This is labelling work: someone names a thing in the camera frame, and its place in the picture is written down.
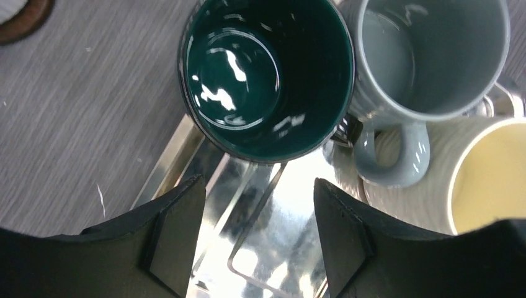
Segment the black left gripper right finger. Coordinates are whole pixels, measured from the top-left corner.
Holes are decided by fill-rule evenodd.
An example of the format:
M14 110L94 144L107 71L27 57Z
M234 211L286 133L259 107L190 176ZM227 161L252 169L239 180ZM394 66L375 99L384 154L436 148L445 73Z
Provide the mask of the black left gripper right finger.
M314 182L331 297L524 297L525 221L450 236L416 227Z

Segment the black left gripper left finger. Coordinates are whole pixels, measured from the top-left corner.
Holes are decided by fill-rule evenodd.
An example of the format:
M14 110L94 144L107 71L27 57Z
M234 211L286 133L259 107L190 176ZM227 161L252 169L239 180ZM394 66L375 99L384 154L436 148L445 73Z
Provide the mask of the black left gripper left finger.
M2 297L184 297L205 207L192 176L78 235L1 230Z

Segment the silver metal tray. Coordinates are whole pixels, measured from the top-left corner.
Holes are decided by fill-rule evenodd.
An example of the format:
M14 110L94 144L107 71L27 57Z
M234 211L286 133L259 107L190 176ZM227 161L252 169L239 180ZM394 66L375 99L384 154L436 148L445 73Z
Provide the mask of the silver metal tray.
M525 119L525 93L499 80L461 117ZM327 145L338 144L261 165L229 155L190 116L181 118L135 205L203 175L205 207L188 297L331 297L313 200L318 178L342 189Z

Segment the dark walnut wooden coaster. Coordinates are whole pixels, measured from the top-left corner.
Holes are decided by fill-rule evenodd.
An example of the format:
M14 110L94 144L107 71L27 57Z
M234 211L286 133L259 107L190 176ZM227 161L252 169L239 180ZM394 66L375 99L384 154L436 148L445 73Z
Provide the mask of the dark walnut wooden coaster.
M29 0L12 17L1 22L1 46L35 33L48 20L56 1Z

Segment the dark green mug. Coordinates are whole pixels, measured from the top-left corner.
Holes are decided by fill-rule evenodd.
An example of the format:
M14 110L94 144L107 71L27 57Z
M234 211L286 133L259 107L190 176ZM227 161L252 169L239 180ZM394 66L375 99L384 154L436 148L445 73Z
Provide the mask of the dark green mug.
M354 87L350 33L331 1L199 1L178 52L187 112L230 155L283 163L332 138Z

